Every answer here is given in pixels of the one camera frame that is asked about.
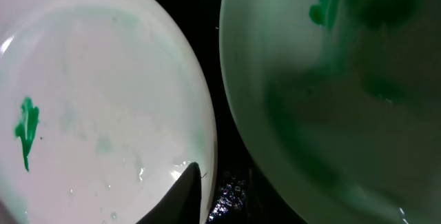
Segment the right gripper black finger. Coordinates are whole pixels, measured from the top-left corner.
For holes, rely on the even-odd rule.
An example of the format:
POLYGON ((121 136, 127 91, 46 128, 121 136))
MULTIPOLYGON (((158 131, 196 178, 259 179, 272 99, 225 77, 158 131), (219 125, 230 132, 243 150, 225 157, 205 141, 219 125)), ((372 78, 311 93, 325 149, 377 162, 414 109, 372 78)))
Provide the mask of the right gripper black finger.
POLYGON ((201 171, 190 163, 160 202, 136 224, 198 224, 201 213, 201 171))

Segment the white plate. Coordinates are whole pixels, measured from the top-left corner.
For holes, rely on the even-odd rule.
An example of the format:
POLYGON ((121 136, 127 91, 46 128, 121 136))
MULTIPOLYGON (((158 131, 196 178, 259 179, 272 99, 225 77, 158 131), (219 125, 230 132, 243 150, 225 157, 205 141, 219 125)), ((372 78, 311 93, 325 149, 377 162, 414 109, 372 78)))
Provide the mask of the white plate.
POLYGON ((205 77, 155 0, 1 0, 1 222, 137 223, 190 163, 209 214, 205 77))

